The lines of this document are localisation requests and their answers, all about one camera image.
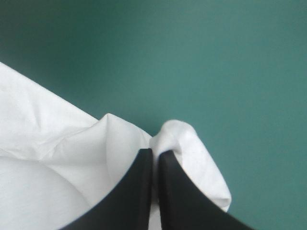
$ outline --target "fabric fold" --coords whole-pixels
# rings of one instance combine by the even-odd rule
[[[97,120],[0,63],[0,229],[66,225],[103,199],[145,148],[155,159],[173,150],[195,185],[227,211],[223,176],[187,123],[167,121],[152,138],[112,114]],[[149,229],[161,229],[155,198]]]

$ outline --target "green wall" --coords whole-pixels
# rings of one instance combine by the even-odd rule
[[[96,118],[190,123],[231,214],[307,229],[306,0],[0,0],[0,61]]]

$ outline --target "black plastic piece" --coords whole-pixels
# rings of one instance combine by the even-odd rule
[[[251,230],[208,199],[172,151],[160,155],[158,174],[163,230]]]
[[[62,230],[147,230],[153,154],[141,149],[133,164],[96,206]]]

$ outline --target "white fabric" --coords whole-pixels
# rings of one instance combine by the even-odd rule
[[[174,150],[196,186],[227,211],[227,185],[190,125],[168,121],[152,138],[112,114],[96,120],[0,63],[0,229],[63,227],[103,199],[149,147],[155,162]],[[161,229],[155,198],[149,225]]]

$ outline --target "black object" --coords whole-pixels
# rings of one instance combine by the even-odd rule
[[[62,230],[147,230],[152,165],[152,150],[139,150],[133,164],[114,189]]]
[[[159,206],[163,230],[251,230],[208,199],[172,151],[159,157]]]

